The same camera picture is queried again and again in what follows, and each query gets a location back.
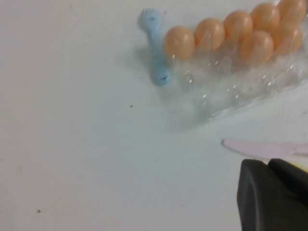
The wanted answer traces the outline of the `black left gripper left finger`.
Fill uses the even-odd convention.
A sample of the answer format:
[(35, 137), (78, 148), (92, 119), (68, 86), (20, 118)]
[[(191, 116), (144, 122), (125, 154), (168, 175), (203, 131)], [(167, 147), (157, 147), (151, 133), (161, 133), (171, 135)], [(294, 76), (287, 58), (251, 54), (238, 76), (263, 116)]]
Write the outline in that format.
[(243, 231), (308, 229), (308, 193), (289, 190), (268, 163), (242, 161), (237, 205)]

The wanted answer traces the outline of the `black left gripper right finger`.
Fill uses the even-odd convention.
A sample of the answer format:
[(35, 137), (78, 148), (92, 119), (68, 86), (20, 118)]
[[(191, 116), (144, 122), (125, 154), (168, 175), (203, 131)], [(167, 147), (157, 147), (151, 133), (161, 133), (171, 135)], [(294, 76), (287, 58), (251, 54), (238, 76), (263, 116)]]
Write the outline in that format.
[(308, 192), (308, 173), (282, 159), (271, 159), (269, 168), (294, 193)]

